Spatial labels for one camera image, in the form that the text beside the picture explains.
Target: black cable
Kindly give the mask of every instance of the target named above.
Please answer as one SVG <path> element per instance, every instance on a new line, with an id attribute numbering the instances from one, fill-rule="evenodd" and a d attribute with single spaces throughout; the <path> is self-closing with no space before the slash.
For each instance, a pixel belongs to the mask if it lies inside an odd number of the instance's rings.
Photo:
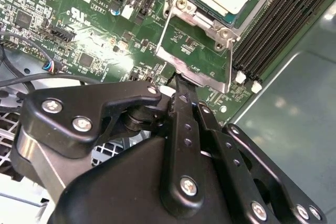
<path id="1" fill-rule="evenodd" d="M 11 85 L 22 83 L 22 82 L 27 82 L 27 81 L 35 81 L 35 80 L 40 80 L 40 79 L 52 79 L 52 78 L 53 79 L 62 78 L 62 79 L 78 80 L 78 81 L 83 81 L 87 84 L 101 83 L 100 81 L 91 79 L 89 77 L 74 76 L 68 73 L 59 73 L 57 75 L 49 74 L 49 73 L 37 73 L 37 74 L 31 74 L 30 76 L 24 76 L 22 78 L 15 78 L 15 79 L 10 79 L 10 80 L 0 81 L 0 88 L 11 86 Z"/>
<path id="2" fill-rule="evenodd" d="M 0 113 L 20 113 L 21 107 L 0 106 Z"/>
<path id="3" fill-rule="evenodd" d="M 17 78 L 24 77 L 25 75 L 21 73 L 16 67 L 14 67 L 14 65 L 8 59 L 3 45 L 1 45 L 1 52 L 2 52 L 2 61 L 7 67 L 7 69 Z M 28 93 L 35 91 L 35 87 L 30 81 L 23 82 L 22 84 L 28 90 Z"/>
<path id="4" fill-rule="evenodd" d="M 31 46 L 35 47 L 36 49 L 38 49 L 41 54 L 48 60 L 48 61 L 54 61 L 52 59 L 52 57 L 50 57 L 41 47 L 39 47 L 35 42 L 33 42 L 32 40 L 26 38 L 26 37 L 23 37 L 19 34 L 14 34 L 14 33 L 8 33 L 8 32 L 5 32 L 5 31 L 0 31 L 0 36 L 11 36 L 11 37 L 14 37 L 14 38 L 18 38 L 20 40 L 23 40 L 24 42 L 30 44 Z"/>

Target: integrated circuit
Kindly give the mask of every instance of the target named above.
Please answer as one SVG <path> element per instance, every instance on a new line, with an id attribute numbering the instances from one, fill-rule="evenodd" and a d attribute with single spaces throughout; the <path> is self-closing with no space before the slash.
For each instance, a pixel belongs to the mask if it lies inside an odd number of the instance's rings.
<path id="1" fill-rule="evenodd" d="M 93 62 L 93 57 L 89 56 L 86 53 L 82 53 L 82 55 L 80 56 L 80 59 L 78 61 L 78 63 L 86 68 L 90 68 Z"/>
<path id="2" fill-rule="evenodd" d="M 126 41 L 130 41 L 130 40 L 133 38 L 133 35 L 126 31 L 126 32 L 124 32 L 124 34 L 122 35 L 122 37 L 123 37 Z"/>
<path id="3" fill-rule="evenodd" d="M 32 18 L 33 17 L 31 17 L 29 14 L 18 10 L 15 18 L 15 25 L 19 26 L 20 28 L 29 29 Z"/>

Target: chip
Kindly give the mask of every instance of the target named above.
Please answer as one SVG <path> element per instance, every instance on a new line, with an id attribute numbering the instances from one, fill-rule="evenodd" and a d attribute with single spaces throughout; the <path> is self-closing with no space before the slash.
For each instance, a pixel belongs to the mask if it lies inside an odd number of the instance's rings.
<path id="1" fill-rule="evenodd" d="M 86 53 L 82 53 L 78 63 L 80 65 L 84 66 L 84 67 L 89 68 L 89 67 L 91 67 L 92 62 L 93 62 L 93 57 L 92 56 L 89 56 Z"/>
<path id="2" fill-rule="evenodd" d="M 26 28 L 28 29 L 30 27 L 30 23 L 32 17 L 21 10 L 17 12 L 16 19 L 15 19 L 15 24 L 18 25 L 21 28 Z"/>
<path id="3" fill-rule="evenodd" d="M 147 39 L 143 39 L 141 41 L 141 45 L 143 45 L 144 47 L 148 46 L 148 44 L 149 44 L 149 41 Z"/>
<path id="4" fill-rule="evenodd" d="M 119 51 L 119 47 L 118 46 L 114 46 L 113 47 L 113 52 L 118 52 Z"/>
<path id="5" fill-rule="evenodd" d="M 122 35 L 124 37 L 124 39 L 126 41 L 130 41 L 133 38 L 133 35 L 131 35 L 130 33 L 124 32 L 124 34 Z"/>

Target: screw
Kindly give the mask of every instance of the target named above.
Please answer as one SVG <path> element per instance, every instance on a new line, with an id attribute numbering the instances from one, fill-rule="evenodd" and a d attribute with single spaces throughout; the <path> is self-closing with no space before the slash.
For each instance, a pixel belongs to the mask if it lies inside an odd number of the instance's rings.
<path id="1" fill-rule="evenodd" d="M 183 177 L 180 181 L 182 191 L 189 196 L 195 196 L 197 193 L 197 187 L 195 181 L 191 178 Z"/>
<path id="2" fill-rule="evenodd" d="M 151 92 L 152 94 L 157 94 L 157 91 L 154 87 L 148 87 L 148 91 Z"/>
<path id="3" fill-rule="evenodd" d="M 48 113 L 56 114 L 60 112 L 63 107 L 58 101 L 46 100 L 42 103 L 42 109 Z"/>
<path id="4" fill-rule="evenodd" d="M 221 107 L 219 108 L 219 111 L 220 111 L 221 113 L 225 113 L 226 110 L 227 110 L 227 107 L 226 107 L 226 106 L 221 106 Z"/>
<path id="5" fill-rule="evenodd" d="M 187 7 L 187 1 L 186 0 L 177 0 L 176 1 L 176 7 L 180 10 Z"/>
<path id="6" fill-rule="evenodd" d="M 309 207 L 309 210 L 311 211 L 311 213 L 318 219 L 321 220 L 321 216 L 319 214 L 319 212 L 317 212 L 317 210 L 313 207 Z"/>
<path id="7" fill-rule="evenodd" d="M 75 118 L 72 122 L 77 131 L 87 132 L 92 128 L 91 122 L 86 118 Z"/>
<path id="8" fill-rule="evenodd" d="M 205 113 L 210 113 L 210 110 L 207 107 L 203 106 L 202 109 Z"/>
<path id="9" fill-rule="evenodd" d="M 298 210 L 300 216 L 305 219 L 305 220 L 309 220 L 309 215 L 307 213 L 307 211 L 304 209 L 303 206 L 301 205 L 296 205 L 296 209 Z"/>
<path id="10" fill-rule="evenodd" d="M 234 133 L 239 134 L 239 130 L 236 127 L 232 126 L 231 129 Z"/>
<path id="11" fill-rule="evenodd" d="M 227 31 L 226 30 L 223 30 L 221 33 L 220 33 L 221 37 L 222 38 L 227 38 Z"/>
<path id="12" fill-rule="evenodd" d="M 261 204 L 259 204 L 256 201 L 253 201 L 251 204 L 252 210 L 254 214 L 262 221 L 265 221 L 267 219 L 267 214 L 264 208 L 262 207 Z"/>

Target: screw hole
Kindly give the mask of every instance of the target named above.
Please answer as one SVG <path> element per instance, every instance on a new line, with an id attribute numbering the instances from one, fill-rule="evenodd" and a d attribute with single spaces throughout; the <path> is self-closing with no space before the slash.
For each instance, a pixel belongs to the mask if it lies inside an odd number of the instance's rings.
<path id="1" fill-rule="evenodd" d="M 222 44 L 217 44 L 217 45 L 216 45 L 216 48 L 217 48 L 218 50 L 222 50 L 222 49 L 223 49 L 223 45 L 222 45 Z"/>
<path id="2" fill-rule="evenodd" d="M 187 130 L 187 131 L 191 131 L 191 126 L 189 124 L 185 124 L 184 125 L 184 128 Z"/>
<path id="3" fill-rule="evenodd" d="M 191 140 L 188 139 L 188 138 L 185 138 L 185 139 L 184 139 L 184 143 L 185 143 L 186 146 L 191 146 L 191 145 L 192 145 Z"/>
<path id="4" fill-rule="evenodd" d="M 236 166 L 240 166 L 240 162 L 236 159 L 233 160 L 233 163 L 235 163 Z"/>
<path id="5" fill-rule="evenodd" d="M 185 95 L 181 95 L 181 96 L 180 96 L 180 99 L 181 99 L 183 102 L 185 102 L 185 103 L 188 102 L 188 98 L 187 98 Z"/>

